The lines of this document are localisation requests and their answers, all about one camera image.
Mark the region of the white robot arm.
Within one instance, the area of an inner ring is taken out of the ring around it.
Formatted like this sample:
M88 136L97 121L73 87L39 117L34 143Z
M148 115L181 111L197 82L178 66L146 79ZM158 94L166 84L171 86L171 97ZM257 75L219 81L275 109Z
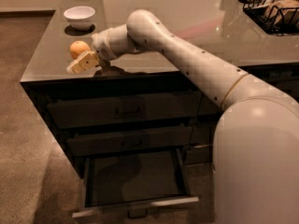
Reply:
M299 104L287 93L173 35L147 10L93 35L67 68L157 51L220 111L213 138L215 224L299 224Z

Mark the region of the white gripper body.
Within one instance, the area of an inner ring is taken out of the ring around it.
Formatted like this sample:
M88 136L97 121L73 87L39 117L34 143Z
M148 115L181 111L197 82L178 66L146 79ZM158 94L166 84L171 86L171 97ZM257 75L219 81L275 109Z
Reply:
M96 51L99 59L105 62L113 61L118 58L109 45L109 34L110 30L105 30L92 35L92 47Z

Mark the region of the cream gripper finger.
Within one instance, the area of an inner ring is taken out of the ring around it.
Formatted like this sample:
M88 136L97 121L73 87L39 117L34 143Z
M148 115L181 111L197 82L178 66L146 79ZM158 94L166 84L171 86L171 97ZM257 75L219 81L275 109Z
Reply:
M99 58L93 51L82 52L71 64L66 68L70 74L79 74L99 64Z

